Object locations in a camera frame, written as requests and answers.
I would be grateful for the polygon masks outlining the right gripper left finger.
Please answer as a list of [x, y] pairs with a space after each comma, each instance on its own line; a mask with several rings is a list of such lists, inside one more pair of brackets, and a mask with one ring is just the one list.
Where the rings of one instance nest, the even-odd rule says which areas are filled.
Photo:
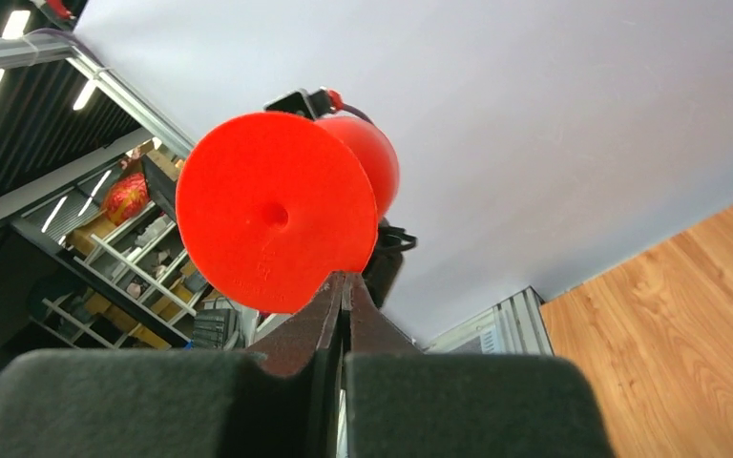
[[0, 373], [0, 457], [332, 457], [346, 277], [245, 349], [37, 350]]

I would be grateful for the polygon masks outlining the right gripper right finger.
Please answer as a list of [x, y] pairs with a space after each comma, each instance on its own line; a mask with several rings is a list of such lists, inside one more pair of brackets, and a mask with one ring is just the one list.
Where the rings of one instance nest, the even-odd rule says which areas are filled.
[[425, 354], [344, 277], [352, 457], [611, 457], [581, 371], [554, 356]]

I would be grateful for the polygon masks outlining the red wine glass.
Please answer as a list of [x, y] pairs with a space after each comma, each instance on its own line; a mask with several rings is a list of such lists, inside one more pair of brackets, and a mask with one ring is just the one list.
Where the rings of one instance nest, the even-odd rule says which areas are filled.
[[294, 313], [336, 271], [363, 271], [400, 180], [386, 135], [352, 116], [317, 121], [245, 114], [209, 132], [186, 158], [178, 229], [222, 295]]

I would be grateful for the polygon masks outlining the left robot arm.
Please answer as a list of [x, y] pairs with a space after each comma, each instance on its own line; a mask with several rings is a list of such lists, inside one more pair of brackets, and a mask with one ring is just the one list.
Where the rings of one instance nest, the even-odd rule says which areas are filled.
[[383, 218], [369, 262], [362, 272], [366, 289], [378, 309], [385, 304], [404, 263], [404, 254], [414, 249], [418, 238], [405, 228], [391, 225]]

